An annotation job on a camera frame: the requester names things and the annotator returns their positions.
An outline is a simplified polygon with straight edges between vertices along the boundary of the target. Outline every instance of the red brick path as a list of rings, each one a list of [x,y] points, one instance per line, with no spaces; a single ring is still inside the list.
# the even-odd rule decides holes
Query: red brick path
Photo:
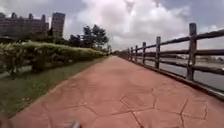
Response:
[[[224,128],[224,103],[110,57],[64,81],[12,119],[16,128]]]

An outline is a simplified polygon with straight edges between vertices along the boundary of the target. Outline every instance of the tall building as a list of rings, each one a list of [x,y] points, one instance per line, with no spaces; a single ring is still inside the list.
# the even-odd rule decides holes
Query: tall building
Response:
[[[53,13],[51,28],[53,29],[54,37],[56,38],[63,37],[64,23],[65,23],[65,14],[58,12]]]
[[[0,13],[0,36],[20,37],[30,33],[47,34],[49,23],[46,22],[45,15],[41,19],[34,19],[30,13],[28,18],[17,17],[12,13],[11,17],[6,17]]]

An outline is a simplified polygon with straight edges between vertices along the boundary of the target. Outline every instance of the shrub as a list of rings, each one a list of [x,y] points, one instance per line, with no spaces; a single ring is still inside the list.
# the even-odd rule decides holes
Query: shrub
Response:
[[[22,66],[30,65],[35,72],[63,66],[77,61],[92,60],[104,53],[87,48],[73,48],[49,43],[22,43],[0,45],[0,64],[11,75]]]

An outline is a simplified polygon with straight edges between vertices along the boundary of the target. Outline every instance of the water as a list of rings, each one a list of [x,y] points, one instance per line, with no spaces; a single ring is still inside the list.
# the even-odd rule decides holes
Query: water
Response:
[[[180,60],[180,59],[163,59],[163,60],[172,61],[172,62],[176,62],[176,63],[182,63],[182,64],[187,63],[187,60]],[[155,63],[152,61],[146,61],[146,65],[154,67],[154,64]],[[196,65],[206,66],[206,67],[216,67],[216,68],[221,68],[221,69],[224,68],[224,64],[219,64],[219,63],[197,62]],[[182,67],[177,67],[177,66],[173,66],[173,65],[160,63],[160,68],[163,70],[184,76],[184,77],[187,74],[187,69],[182,68]],[[216,74],[212,74],[212,73],[195,71],[194,79],[198,82],[201,82],[203,84],[206,84],[211,87],[214,87],[214,88],[224,91],[224,76],[223,75],[216,75]]]

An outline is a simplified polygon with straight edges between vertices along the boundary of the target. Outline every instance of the fence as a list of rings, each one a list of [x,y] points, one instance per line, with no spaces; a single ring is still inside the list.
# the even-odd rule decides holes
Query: fence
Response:
[[[181,38],[173,39],[169,41],[164,41],[164,42],[161,42],[161,37],[157,37],[156,44],[146,46],[146,43],[143,42],[142,47],[139,48],[138,46],[135,46],[135,48],[124,50],[120,53],[120,56],[136,63],[138,59],[141,59],[142,65],[145,65],[146,60],[153,61],[155,62],[155,66],[153,68],[156,68],[156,69],[160,69],[160,63],[186,68],[187,74],[186,76],[184,76],[184,78],[190,81],[194,80],[195,71],[202,71],[202,72],[209,72],[209,73],[214,73],[218,75],[224,75],[224,70],[222,69],[196,65],[197,56],[211,56],[211,55],[223,56],[224,55],[224,49],[197,50],[197,41],[202,39],[217,38],[222,36],[224,36],[224,29],[208,32],[208,33],[203,33],[203,34],[197,34],[196,23],[190,23],[189,36],[181,37]],[[160,50],[161,46],[182,43],[185,41],[189,41],[188,50],[169,50],[169,51]],[[146,49],[151,49],[151,48],[156,48],[156,51],[146,52]],[[161,59],[161,57],[166,55],[177,55],[177,54],[188,55],[187,64],[181,64],[181,63],[176,63],[172,61],[165,61]]]

